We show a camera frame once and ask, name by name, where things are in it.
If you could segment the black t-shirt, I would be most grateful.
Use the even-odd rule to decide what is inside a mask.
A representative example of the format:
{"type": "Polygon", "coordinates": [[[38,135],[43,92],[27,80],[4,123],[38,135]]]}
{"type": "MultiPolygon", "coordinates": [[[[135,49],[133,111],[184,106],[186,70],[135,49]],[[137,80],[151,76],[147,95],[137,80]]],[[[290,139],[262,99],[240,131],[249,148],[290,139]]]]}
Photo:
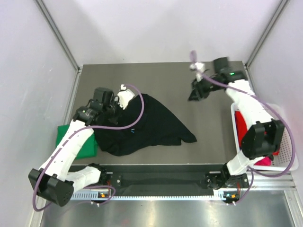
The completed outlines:
{"type": "Polygon", "coordinates": [[[144,112],[136,125],[125,130],[94,129],[102,151],[120,157],[149,146],[197,142],[195,135],[162,103],[148,94],[142,97],[144,112]]]}

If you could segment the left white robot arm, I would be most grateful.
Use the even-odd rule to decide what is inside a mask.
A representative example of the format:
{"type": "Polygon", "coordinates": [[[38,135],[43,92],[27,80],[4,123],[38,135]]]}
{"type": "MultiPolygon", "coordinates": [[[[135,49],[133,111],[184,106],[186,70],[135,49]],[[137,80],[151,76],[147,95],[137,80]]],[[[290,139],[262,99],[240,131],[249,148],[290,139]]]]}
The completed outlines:
{"type": "Polygon", "coordinates": [[[37,196],[63,207],[74,193],[88,186],[108,187],[109,175],[99,164],[89,164],[77,172],[70,172],[69,169],[85,142],[93,135],[92,125],[96,120],[118,117],[133,97],[134,93],[126,85],[121,85],[117,94],[98,87],[93,99],[77,109],[55,151],[38,169],[33,168],[28,174],[34,190],[32,204],[35,211],[40,211],[36,205],[37,196]]]}

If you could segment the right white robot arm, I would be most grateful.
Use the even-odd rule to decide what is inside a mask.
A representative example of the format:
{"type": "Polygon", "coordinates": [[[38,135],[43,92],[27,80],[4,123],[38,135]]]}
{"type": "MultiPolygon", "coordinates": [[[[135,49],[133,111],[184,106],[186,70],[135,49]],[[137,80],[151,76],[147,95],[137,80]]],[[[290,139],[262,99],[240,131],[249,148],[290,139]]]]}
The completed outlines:
{"type": "Polygon", "coordinates": [[[191,83],[192,91],[189,101],[206,99],[211,92],[224,90],[236,104],[246,124],[247,132],[241,140],[240,150],[236,156],[225,163],[219,176],[208,179],[209,187],[233,187],[246,174],[251,165],[271,156],[276,152],[282,140],[285,126],[280,120],[275,120],[255,99],[245,73],[233,70],[227,57],[213,60],[214,75],[206,76],[203,62],[190,54],[190,70],[195,72],[196,78],[191,83]]]}

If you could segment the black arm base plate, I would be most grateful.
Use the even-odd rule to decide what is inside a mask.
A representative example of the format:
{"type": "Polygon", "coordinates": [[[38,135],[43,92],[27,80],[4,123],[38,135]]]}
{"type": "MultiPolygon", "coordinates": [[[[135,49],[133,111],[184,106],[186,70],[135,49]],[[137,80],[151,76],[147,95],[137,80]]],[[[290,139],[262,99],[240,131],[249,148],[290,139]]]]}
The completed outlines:
{"type": "Polygon", "coordinates": [[[247,174],[232,176],[222,164],[170,165],[104,165],[107,173],[120,185],[134,184],[196,184],[202,188],[248,188],[247,174]]]}

